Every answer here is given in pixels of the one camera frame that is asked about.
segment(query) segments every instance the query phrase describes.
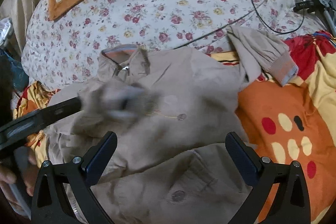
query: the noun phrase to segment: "screw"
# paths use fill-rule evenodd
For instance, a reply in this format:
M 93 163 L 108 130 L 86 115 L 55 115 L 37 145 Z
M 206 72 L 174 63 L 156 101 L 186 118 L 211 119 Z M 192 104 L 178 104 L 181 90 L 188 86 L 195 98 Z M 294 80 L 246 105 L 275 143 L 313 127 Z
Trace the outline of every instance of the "screw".
M 262 160 L 262 162 L 264 162 L 266 164 L 271 162 L 271 159 L 269 157 L 262 157 L 261 160 Z
M 294 160 L 294 161 L 293 161 L 293 165 L 294 165 L 295 167 L 300 167 L 300 163 L 299 163 L 297 160 Z
M 72 162 L 73 162 L 74 164 L 78 164 L 78 163 L 81 162 L 81 160 L 82 160 L 81 157 L 74 157 L 74 158 L 72 159 Z
M 50 162 L 49 160 L 45 160 L 45 161 L 42 163 L 42 166 L 43 166 L 43 167 L 48 167 L 50 164 L 51 164 L 51 162 Z

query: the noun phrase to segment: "bed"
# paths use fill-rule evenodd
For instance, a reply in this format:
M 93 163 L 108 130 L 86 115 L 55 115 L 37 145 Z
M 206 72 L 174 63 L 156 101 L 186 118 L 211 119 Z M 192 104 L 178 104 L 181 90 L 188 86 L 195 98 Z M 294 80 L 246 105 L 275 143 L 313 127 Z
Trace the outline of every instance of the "bed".
M 295 1 L 300 0 L 253 0 L 278 31 L 300 24 L 302 15 L 292 12 Z M 186 45 L 206 53 L 226 51 L 230 24 L 265 28 L 251 0 L 84 0 L 56 21 L 48 19 L 48 0 L 41 0 L 29 23 L 22 65 L 45 87 L 62 88 L 94 76 L 99 52 L 122 43 L 148 50 Z M 291 35 L 319 29 L 323 25 L 310 15 Z

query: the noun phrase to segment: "ribbed cuff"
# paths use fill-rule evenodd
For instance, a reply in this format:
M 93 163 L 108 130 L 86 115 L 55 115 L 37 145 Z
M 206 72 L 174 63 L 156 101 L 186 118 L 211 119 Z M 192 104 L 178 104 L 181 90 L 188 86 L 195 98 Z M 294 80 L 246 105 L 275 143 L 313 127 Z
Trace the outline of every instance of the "ribbed cuff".
M 269 69 L 269 73 L 284 86 L 298 73 L 298 66 L 294 63 L 289 52 L 284 52 Z

